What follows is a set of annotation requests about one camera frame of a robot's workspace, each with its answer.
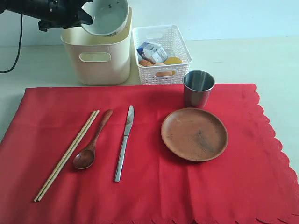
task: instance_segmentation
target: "knife handle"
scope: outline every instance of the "knife handle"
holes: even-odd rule
[[[121,170],[123,166],[123,161],[125,159],[125,152],[127,147],[128,136],[123,137],[122,145],[121,145],[121,153],[118,159],[117,170],[115,174],[115,182],[119,182],[121,180]]]

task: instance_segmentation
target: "white bowl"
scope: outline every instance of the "white bowl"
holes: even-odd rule
[[[127,0],[93,0],[82,6],[93,18],[92,25],[81,24],[83,29],[97,36],[113,36],[126,26],[129,6]]]

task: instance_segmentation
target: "wooden plate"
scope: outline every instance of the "wooden plate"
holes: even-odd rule
[[[169,114],[161,127],[165,145],[190,161],[208,161],[223,153],[228,144],[224,124],[198,108],[183,108]]]

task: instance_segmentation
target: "wooden spoon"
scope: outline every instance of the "wooden spoon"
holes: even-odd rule
[[[113,112],[112,110],[107,110],[105,112],[94,138],[74,158],[73,165],[75,168],[86,169],[93,164],[95,160],[95,146],[97,143],[98,136],[100,135],[100,132],[102,131],[103,127],[105,126],[110,116],[112,115],[112,112]]]

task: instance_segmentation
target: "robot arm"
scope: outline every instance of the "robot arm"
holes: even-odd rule
[[[82,9],[93,0],[0,0],[0,14],[5,10],[38,18],[39,30],[91,25],[92,17]]]

